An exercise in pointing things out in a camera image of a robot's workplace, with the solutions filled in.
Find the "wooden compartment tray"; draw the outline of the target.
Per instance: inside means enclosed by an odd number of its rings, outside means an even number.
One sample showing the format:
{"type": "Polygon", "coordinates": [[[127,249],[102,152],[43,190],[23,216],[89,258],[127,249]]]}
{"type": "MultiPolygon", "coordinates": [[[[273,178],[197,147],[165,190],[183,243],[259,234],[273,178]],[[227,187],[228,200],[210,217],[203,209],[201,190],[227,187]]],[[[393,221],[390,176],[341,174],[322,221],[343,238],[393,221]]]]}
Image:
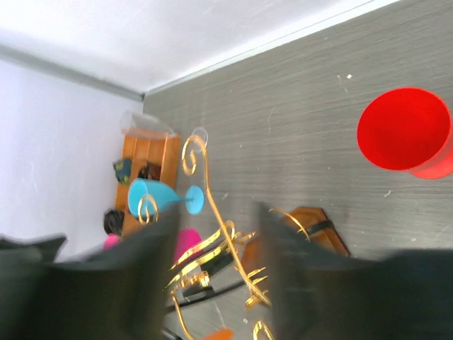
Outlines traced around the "wooden compartment tray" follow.
{"type": "Polygon", "coordinates": [[[120,230],[126,236],[140,228],[140,223],[129,211],[127,194],[130,184],[137,178],[157,180],[174,188],[178,168],[178,155],[181,146],[179,135],[150,139],[144,137],[124,137],[120,169],[125,171],[117,184],[114,210],[123,216],[120,230]]]}

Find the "gold wire glass rack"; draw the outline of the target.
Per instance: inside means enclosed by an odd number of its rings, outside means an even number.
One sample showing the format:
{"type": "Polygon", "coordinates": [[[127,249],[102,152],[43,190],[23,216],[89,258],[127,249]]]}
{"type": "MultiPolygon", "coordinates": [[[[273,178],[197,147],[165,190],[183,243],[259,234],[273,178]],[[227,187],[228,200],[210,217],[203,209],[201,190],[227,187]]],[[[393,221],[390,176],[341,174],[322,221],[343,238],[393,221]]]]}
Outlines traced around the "gold wire glass rack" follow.
{"type": "MultiPolygon", "coordinates": [[[[189,148],[190,146],[198,147],[202,154],[205,186],[203,188],[191,186],[187,190],[184,198],[186,209],[190,214],[196,215],[201,211],[204,203],[208,202],[219,223],[219,230],[185,250],[172,266],[176,274],[169,283],[172,288],[171,298],[181,329],[188,339],[193,336],[183,319],[182,305],[178,302],[176,293],[183,290],[186,293],[195,294],[208,288],[210,278],[225,266],[233,266],[241,276],[241,280],[236,285],[223,290],[225,293],[245,285],[250,293],[246,301],[247,310],[256,305],[270,304],[263,284],[267,278],[264,274],[266,267],[259,258],[263,253],[260,237],[254,232],[249,234],[238,232],[231,220],[222,218],[210,190],[207,148],[199,135],[189,137],[183,146],[182,164],[185,174],[192,176],[197,169],[197,157],[195,151],[189,148]]],[[[333,222],[322,209],[301,207],[293,212],[281,210],[279,213],[283,215],[284,221],[298,233],[303,234],[307,241],[320,244],[343,256],[350,255],[333,222]]]]}

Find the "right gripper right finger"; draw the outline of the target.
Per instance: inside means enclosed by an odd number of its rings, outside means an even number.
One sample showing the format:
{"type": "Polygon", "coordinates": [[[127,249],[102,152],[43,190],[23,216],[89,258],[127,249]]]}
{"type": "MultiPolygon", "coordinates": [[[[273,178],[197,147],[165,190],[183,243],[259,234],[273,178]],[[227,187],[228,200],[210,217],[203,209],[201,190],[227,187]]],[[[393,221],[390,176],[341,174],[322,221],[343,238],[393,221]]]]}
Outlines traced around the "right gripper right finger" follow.
{"type": "Polygon", "coordinates": [[[449,249],[349,258],[308,242],[265,203],[258,221],[277,339],[452,338],[449,249]]]}

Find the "blue plastic wine glass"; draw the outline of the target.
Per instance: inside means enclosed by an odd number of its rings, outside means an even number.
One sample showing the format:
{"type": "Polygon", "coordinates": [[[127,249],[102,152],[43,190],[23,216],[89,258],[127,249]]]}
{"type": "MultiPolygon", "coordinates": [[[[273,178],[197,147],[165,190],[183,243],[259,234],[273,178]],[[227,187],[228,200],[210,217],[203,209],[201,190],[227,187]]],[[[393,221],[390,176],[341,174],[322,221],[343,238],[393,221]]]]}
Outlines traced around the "blue plastic wine glass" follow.
{"type": "Polygon", "coordinates": [[[191,186],[185,195],[179,196],[170,186],[161,181],[136,178],[131,183],[127,194],[127,204],[131,215],[146,217],[146,209],[150,215],[155,213],[152,202],[146,199],[147,195],[154,199],[159,212],[174,203],[185,203],[185,207],[191,215],[198,215],[205,203],[204,193],[199,186],[191,186]]]}

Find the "orange plastic wine glass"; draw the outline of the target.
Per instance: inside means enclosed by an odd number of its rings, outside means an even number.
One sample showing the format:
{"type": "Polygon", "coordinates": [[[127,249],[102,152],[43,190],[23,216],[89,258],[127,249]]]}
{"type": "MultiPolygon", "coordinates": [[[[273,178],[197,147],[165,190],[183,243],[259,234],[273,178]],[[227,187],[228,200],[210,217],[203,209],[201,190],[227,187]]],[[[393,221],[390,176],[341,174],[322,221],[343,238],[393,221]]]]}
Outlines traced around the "orange plastic wine glass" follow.
{"type": "Polygon", "coordinates": [[[202,338],[202,340],[232,340],[234,333],[230,329],[219,329],[214,333],[202,338]]]}

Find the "clear wine glass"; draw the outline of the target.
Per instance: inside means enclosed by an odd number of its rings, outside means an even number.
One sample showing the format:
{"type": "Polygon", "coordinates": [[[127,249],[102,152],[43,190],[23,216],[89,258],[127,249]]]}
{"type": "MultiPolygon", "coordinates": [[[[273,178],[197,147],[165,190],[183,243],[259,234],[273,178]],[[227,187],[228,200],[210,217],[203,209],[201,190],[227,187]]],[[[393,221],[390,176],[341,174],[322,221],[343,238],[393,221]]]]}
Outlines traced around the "clear wine glass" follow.
{"type": "Polygon", "coordinates": [[[165,140],[179,137],[180,133],[174,130],[159,118],[146,113],[127,111],[120,119],[120,131],[124,136],[149,140],[165,140]]]}

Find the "pink plastic wine glass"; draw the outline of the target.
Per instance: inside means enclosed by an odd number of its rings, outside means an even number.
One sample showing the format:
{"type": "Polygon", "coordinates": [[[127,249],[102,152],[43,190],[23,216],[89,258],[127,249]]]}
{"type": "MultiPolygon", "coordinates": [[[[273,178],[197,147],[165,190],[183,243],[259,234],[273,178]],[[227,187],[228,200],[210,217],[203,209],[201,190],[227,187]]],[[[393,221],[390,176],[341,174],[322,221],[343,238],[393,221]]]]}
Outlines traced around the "pink plastic wine glass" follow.
{"type": "MultiPolygon", "coordinates": [[[[182,229],[178,233],[176,250],[173,261],[176,262],[190,248],[201,242],[201,236],[196,229],[182,229]]],[[[120,237],[115,234],[109,234],[103,244],[103,250],[109,249],[120,242],[120,237]]]]}

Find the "red plastic wine glass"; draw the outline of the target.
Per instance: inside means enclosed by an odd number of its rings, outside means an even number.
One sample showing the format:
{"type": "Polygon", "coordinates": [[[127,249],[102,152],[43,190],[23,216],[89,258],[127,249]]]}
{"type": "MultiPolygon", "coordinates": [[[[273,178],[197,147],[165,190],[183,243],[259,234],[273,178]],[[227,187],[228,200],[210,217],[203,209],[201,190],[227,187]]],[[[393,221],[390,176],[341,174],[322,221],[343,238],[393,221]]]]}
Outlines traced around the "red plastic wine glass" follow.
{"type": "Polygon", "coordinates": [[[403,87],[376,97],[362,112],[357,144],[373,165],[421,179],[452,174],[452,112],[426,89],[403,87]]]}

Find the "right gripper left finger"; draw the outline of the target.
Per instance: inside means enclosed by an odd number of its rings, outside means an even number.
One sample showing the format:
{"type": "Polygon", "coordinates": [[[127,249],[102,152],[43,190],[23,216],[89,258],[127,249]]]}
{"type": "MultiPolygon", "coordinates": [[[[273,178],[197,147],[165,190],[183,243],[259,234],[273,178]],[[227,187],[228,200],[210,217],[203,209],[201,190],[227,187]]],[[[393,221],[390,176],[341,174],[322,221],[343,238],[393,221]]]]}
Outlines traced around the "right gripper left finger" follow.
{"type": "Polygon", "coordinates": [[[54,262],[55,237],[1,248],[2,339],[160,339],[177,205],[119,244],[54,262]]]}

